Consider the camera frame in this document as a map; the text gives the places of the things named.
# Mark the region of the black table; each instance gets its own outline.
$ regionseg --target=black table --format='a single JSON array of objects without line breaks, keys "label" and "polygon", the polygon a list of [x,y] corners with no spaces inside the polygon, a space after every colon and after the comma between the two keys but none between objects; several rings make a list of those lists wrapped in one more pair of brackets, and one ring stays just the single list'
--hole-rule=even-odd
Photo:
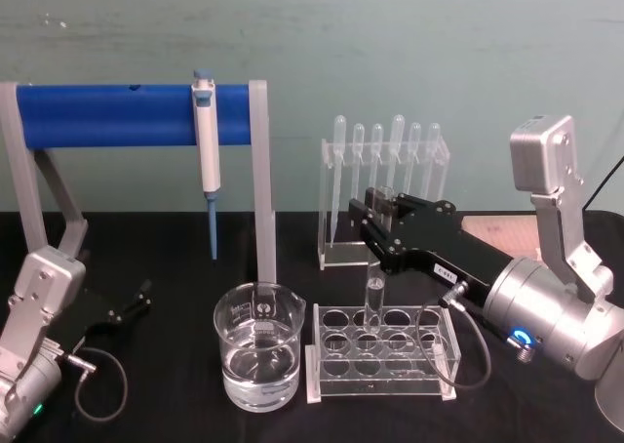
[{"label": "black table", "polygon": [[[54,240],[60,220],[47,220]],[[302,367],[299,391],[286,407],[266,415],[241,411],[223,391],[212,317],[218,298],[248,280],[251,216],[219,215],[218,262],[210,261],[204,214],[92,214],[88,220],[86,285],[91,290],[122,300],[145,278],[153,281],[150,313],[132,330],[96,341],[127,370],[128,406],[113,423],[86,422],[72,400],[78,373],[67,370],[20,442],[624,441],[598,411],[592,383],[541,357],[521,365],[490,336],[490,382],[477,391],[459,392],[456,401],[345,397],[308,405]],[[308,312],[315,302],[362,303],[365,269],[319,271],[316,215],[280,214],[277,222],[279,281],[307,299]],[[624,250],[624,220],[597,212],[589,213],[585,224],[588,241],[614,270],[612,300],[624,305],[624,268],[617,268]],[[24,255],[18,217],[0,215],[0,298],[12,291]],[[389,283],[386,304],[418,304],[442,291],[423,275],[405,274]],[[460,318],[455,329],[462,351],[458,379],[473,381],[482,372],[479,349]],[[302,341],[311,341],[311,314]],[[106,414],[114,410],[119,395],[114,369],[102,363],[97,378],[85,387],[85,407]]]}]

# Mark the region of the green wall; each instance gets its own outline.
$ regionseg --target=green wall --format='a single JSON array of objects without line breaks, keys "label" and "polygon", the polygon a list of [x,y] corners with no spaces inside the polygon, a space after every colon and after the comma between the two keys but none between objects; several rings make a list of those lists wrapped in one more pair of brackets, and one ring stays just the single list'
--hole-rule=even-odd
[{"label": "green wall", "polygon": [[[534,114],[575,117],[588,191],[624,153],[621,0],[0,0],[0,80],[188,83],[196,66],[222,83],[268,80],[277,210],[317,208],[308,181],[336,114],[368,128],[396,113],[440,122],[446,197],[464,209],[529,207],[508,139]],[[195,211],[195,151],[58,159],[85,210]],[[250,152],[222,155],[219,208],[248,210]],[[2,211],[16,208],[8,171],[2,146]],[[596,207],[624,210],[623,184]]]}]

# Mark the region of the blue cylinder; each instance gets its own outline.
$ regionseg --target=blue cylinder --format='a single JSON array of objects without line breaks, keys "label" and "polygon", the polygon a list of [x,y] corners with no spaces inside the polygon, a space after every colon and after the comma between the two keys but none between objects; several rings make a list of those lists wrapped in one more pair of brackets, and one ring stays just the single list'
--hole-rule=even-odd
[{"label": "blue cylinder", "polygon": [[[18,86],[26,146],[195,145],[189,85]],[[220,145],[249,145],[249,87],[216,85]]]}]

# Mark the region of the glass beaker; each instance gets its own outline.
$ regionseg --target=glass beaker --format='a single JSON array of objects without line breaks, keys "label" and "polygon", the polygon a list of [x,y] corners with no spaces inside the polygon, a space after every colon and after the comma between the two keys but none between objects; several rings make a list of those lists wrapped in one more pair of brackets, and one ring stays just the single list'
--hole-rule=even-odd
[{"label": "glass beaker", "polygon": [[284,406],[299,384],[299,341],[305,300],[286,287],[241,285],[214,308],[225,392],[241,409]]}]

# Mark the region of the black cable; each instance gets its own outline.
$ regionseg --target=black cable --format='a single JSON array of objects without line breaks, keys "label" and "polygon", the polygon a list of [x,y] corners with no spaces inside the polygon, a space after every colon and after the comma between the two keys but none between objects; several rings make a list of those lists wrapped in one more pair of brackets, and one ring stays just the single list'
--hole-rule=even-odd
[{"label": "black cable", "polygon": [[74,392],[74,402],[76,403],[76,408],[78,409],[78,412],[80,412],[80,414],[82,414],[82,416],[85,419],[88,419],[96,423],[110,422],[113,419],[116,419],[117,417],[119,417],[119,415],[124,411],[124,408],[126,407],[126,401],[128,400],[128,377],[126,376],[126,371],[124,370],[124,367],[122,366],[121,362],[117,360],[117,358],[115,358],[115,356],[112,353],[108,353],[105,350],[101,350],[99,348],[94,348],[94,347],[82,347],[80,348],[80,350],[102,355],[110,359],[119,369],[119,374],[121,376],[122,386],[124,390],[121,396],[121,403],[119,404],[119,407],[117,408],[115,412],[113,412],[109,416],[105,416],[105,417],[92,416],[87,411],[85,411],[85,409],[82,407],[82,404],[80,404],[80,391],[82,390],[82,386],[86,381],[87,375],[83,375],[83,377],[85,378],[80,379],[80,381],[78,382],[78,385],[76,386],[76,390]]},{"label": "black cable", "polygon": [[611,168],[611,171],[608,172],[608,174],[606,175],[606,177],[604,177],[603,182],[601,182],[598,187],[596,188],[596,190],[594,191],[594,194],[592,194],[592,196],[587,200],[587,202],[585,203],[585,205],[583,206],[583,211],[586,211],[587,208],[589,207],[589,205],[594,202],[594,199],[596,199],[596,196],[598,196],[598,194],[601,192],[601,190],[603,189],[603,187],[605,187],[605,184],[610,180],[610,178],[613,176],[613,174],[615,172],[617,172],[617,169],[620,168],[620,166],[622,165],[622,163],[624,163],[624,155],[622,155],[622,158],[620,158],[620,160],[615,164],[615,166],[613,168]]},{"label": "black cable", "polygon": [[491,376],[491,357],[489,355],[488,345],[486,344],[486,340],[484,339],[483,334],[481,334],[481,331],[479,330],[479,326],[477,325],[475,320],[472,319],[472,316],[470,316],[470,314],[467,311],[461,310],[461,309],[457,310],[461,314],[464,315],[464,317],[470,323],[470,326],[472,326],[473,330],[475,331],[475,334],[477,335],[477,339],[479,340],[479,344],[481,345],[481,349],[484,353],[484,358],[486,359],[486,372],[484,373],[484,375],[481,377],[480,380],[478,380],[475,383],[463,384],[463,383],[457,383],[448,379],[440,370],[438,370],[438,368],[436,368],[433,360],[429,357],[429,355],[425,351],[425,347],[422,344],[422,338],[420,337],[420,318],[422,316],[423,311],[425,311],[429,306],[436,304],[437,302],[438,302],[437,299],[432,300],[430,302],[426,302],[416,313],[416,318],[415,318],[416,319],[416,337],[415,338],[416,338],[416,343],[420,347],[420,350],[422,350],[422,354],[424,355],[425,360],[427,360],[427,363],[433,369],[433,371],[436,372],[436,375],[438,375],[438,378],[448,385],[456,387],[457,389],[464,389],[464,390],[477,389],[483,386],[484,384],[488,382],[489,377]]}]

